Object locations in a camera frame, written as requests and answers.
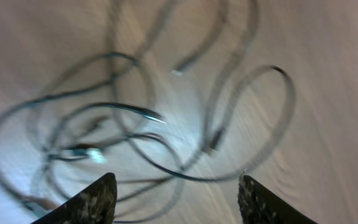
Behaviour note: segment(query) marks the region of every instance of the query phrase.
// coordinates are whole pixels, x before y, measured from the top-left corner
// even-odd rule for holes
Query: cable connector
[[[143,116],[147,119],[150,119],[152,121],[158,121],[158,122],[161,122],[161,123],[166,123],[164,120],[165,118],[160,115],[159,113],[157,112],[154,112],[152,110],[149,110],[149,109],[142,109],[142,112],[143,112]]]
[[[94,146],[90,144],[79,143],[74,146],[70,146],[62,151],[62,155],[65,157],[71,156],[87,156],[88,150],[94,148]]]
[[[47,198],[26,196],[21,200],[25,208],[30,210],[36,217],[40,218],[57,208],[58,205]]]
[[[219,130],[217,130],[214,133],[213,138],[210,140],[209,146],[204,151],[204,153],[206,153],[210,157],[215,157],[216,153],[219,150],[219,146],[220,146],[220,143],[221,143],[222,136],[225,134],[225,132],[226,132],[225,127],[220,128]]]
[[[105,164],[107,162],[105,156],[100,151],[100,149],[97,148],[89,148],[86,151],[86,154],[91,158],[95,163],[98,164]]]
[[[182,76],[183,72],[174,69],[171,71],[171,74],[176,76]]]

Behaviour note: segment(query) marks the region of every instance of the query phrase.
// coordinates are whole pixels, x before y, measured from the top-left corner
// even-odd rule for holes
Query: black cable
[[[171,71],[174,75],[183,75],[192,65],[205,55],[205,53],[213,46],[222,34],[224,25],[227,21],[227,15],[229,12],[229,0],[219,0],[217,6],[216,18],[213,21],[213,26],[209,30],[205,39],[200,43],[196,50],[194,50],[189,56],[186,56],[181,62],[179,62]]]
[[[84,146],[83,144],[81,144],[81,138],[76,139],[73,142],[73,145],[70,147],[58,145],[59,138],[66,131],[67,124],[71,119],[80,116],[85,111],[95,110],[96,108],[100,108],[100,107],[129,110],[142,115],[143,118],[148,118],[157,121],[161,121],[163,119],[161,115],[150,110],[155,105],[154,84],[152,81],[152,77],[150,76],[150,73],[147,71],[144,65],[141,65],[140,60],[158,39],[158,36],[163,31],[163,27],[167,23],[168,18],[172,14],[172,11],[174,10],[177,3],[179,3],[179,1],[180,0],[167,0],[165,4],[160,8],[152,27],[150,28],[150,30],[146,35],[144,43],[139,46],[133,57],[128,56],[126,54],[120,54],[114,52],[114,39],[115,39],[114,37],[116,36],[116,33],[113,33],[115,32],[114,28],[109,29],[107,45],[110,53],[97,54],[83,59],[82,61],[76,63],[74,66],[70,67],[67,71],[63,72],[56,80],[51,82],[51,84],[49,84],[41,92],[42,95],[41,97],[35,100],[27,101],[24,103],[20,103],[16,106],[13,106],[12,108],[8,109],[7,111],[3,112],[0,115],[0,130],[1,130],[2,125],[11,116],[15,115],[16,113],[24,109],[30,109],[30,114],[28,116],[27,123],[26,123],[27,134],[29,135],[29,139],[33,143],[33,145],[36,148],[39,148],[45,156],[44,163],[40,168],[40,172],[41,172],[40,178],[45,176],[46,179],[48,180],[48,184],[56,191],[57,194],[59,194],[63,198],[69,199],[71,196],[68,195],[55,180],[55,174],[53,172],[54,161],[75,162],[78,160],[83,160],[88,158],[86,154],[87,152],[87,148],[85,147],[86,145]],[[146,121],[147,119],[142,119],[139,122],[137,122],[137,125],[134,128],[128,128],[126,124],[124,124],[123,119],[119,114],[119,112],[116,110],[113,111],[113,118],[118,124],[119,130],[121,132],[121,136],[115,136],[111,139],[107,139],[106,141],[96,143],[95,146],[99,148],[100,152],[104,153],[109,148],[126,142],[141,158],[147,161],[150,165],[168,174],[160,178],[149,179],[147,181],[145,180],[145,182],[150,182],[151,184],[139,188],[129,195],[124,195],[119,197],[117,202],[130,200],[140,194],[144,194],[158,186],[161,186],[162,184],[168,183],[175,177],[179,178],[172,198],[157,213],[152,214],[149,217],[140,220],[133,220],[133,221],[116,220],[114,222],[141,223],[141,222],[147,222],[154,218],[158,218],[166,214],[178,202],[178,199],[180,198],[184,186],[184,181],[182,179],[192,180],[197,182],[222,182],[231,179],[236,179],[240,176],[241,173],[244,172],[244,170],[246,170],[247,172],[254,170],[261,162],[263,162],[267,158],[267,156],[269,156],[272,153],[273,149],[282,140],[285,131],[287,130],[290,124],[290,120],[295,110],[295,87],[288,74],[281,68],[278,68],[273,65],[259,67],[236,83],[230,95],[230,99],[227,103],[223,117],[220,120],[218,128],[215,130],[213,130],[212,128],[216,104],[221,95],[221,91],[225,86],[225,84],[227,83],[227,81],[232,76],[233,71],[239,66],[239,64],[242,62],[242,59],[246,56],[246,53],[252,41],[255,39],[255,35],[257,33],[259,16],[260,16],[259,7],[257,5],[256,0],[249,0],[249,2],[250,4],[249,4],[248,18],[247,18],[247,29],[243,32],[236,50],[228,58],[227,62],[223,66],[223,69],[220,71],[220,73],[218,74],[218,76],[214,81],[204,112],[200,141],[198,143],[198,147],[196,148],[195,152],[193,153],[193,155],[190,157],[188,161],[182,164],[179,160],[179,157],[176,155],[175,150],[171,147],[171,145],[169,145],[169,143],[166,140],[163,139],[163,137],[159,136],[158,134],[137,133],[137,131],[140,130],[141,127],[143,127],[143,125],[145,124],[144,121]],[[122,5],[122,0],[119,0],[115,5],[118,11],[121,5]],[[190,56],[184,59],[184,61],[179,65],[177,71],[183,72],[187,67],[193,65],[200,57],[202,57],[202,55],[205,54],[208,51],[208,49],[210,49],[210,47],[215,43],[220,33],[222,32],[224,24],[227,19],[227,15],[228,15],[228,1],[219,0],[217,20],[214,23],[213,28],[210,30],[205,40],[200,44],[200,47],[198,47],[197,50],[193,52],[193,54],[191,54]],[[116,26],[119,20],[119,14],[113,15],[110,18],[113,18],[112,23],[115,24]],[[125,63],[124,66],[117,68],[113,61],[113,58],[117,58],[117,57],[127,59],[127,63]],[[95,83],[93,85],[90,85],[88,87],[81,88],[79,90],[73,90],[73,91],[68,91],[58,94],[51,94],[64,82],[67,82],[69,79],[74,77],[80,70],[84,69],[91,63],[102,58],[106,58],[108,60],[106,64],[107,72],[108,72],[107,79]],[[146,94],[147,94],[148,109],[120,103],[121,97],[117,90],[117,81],[120,77],[123,77],[125,74],[127,74],[128,71],[133,67],[137,67],[137,69],[139,70],[140,77],[144,81],[144,85],[147,90]],[[218,150],[220,148],[223,139],[227,135],[227,128],[231,123],[234,110],[236,108],[237,102],[239,101],[242,92],[245,90],[245,88],[248,85],[252,84],[252,82],[258,79],[261,75],[269,71],[275,71],[283,77],[285,83],[285,89],[286,89],[286,100],[282,108],[281,116],[279,117],[275,127],[273,128],[269,139],[259,149],[258,153],[254,157],[252,157],[249,161],[247,161],[240,169],[232,171],[228,174],[220,175],[218,177],[208,177],[208,178],[192,177],[186,175],[185,172],[190,170],[196,164],[196,162],[204,152],[209,153],[210,150]],[[60,119],[59,123],[53,128],[49,138],[46,139],[46,142],[41,142],[38,123],[42,114],[42,110],[44,108],[44,104],[69,98],[69,97],[84,95],[92,91],[96,91],[105,86],[110,87],[111,98],[114,103],[110,103],[110,102],[92,103],[92,104],[84,105],[81,108],[78,108],[74,112],[69,113],[68,115]],[[148,157],[147,154],[144,153],[142,149],[138,147],[137,143],[135,142],[136,139],[148,139],[148,140],[155,141],[161,144],[162,146],[164,146],[165,149],[167,149],[168,152],[173,156],[175,164],[177,165],[177,170],[167,169],[159,165],[158,163],[154,162],[151,158]],[[71,150],[73,152],[76,152],[75,153],[76,156],[74,157],[64,156],[62,154],[62,150]],[[143,180],[134,180],[133,182],[142,182],[142,181]],[[33,210],[33,212],[36,213],[34,208],[32,207],[32,204],[29,203],[31,201],[32,196],[25,195],[21,193],[19,190],[15,189],[4,178],[1,171],[0,171],[0,186],[6,192],[11,194],[15,199],[17,199],[21,204],[23,204],[25,208],[28,208],[29,210]],[[32,190],[32,192],[35,194],[35,196],[38,195],[38,190]]]

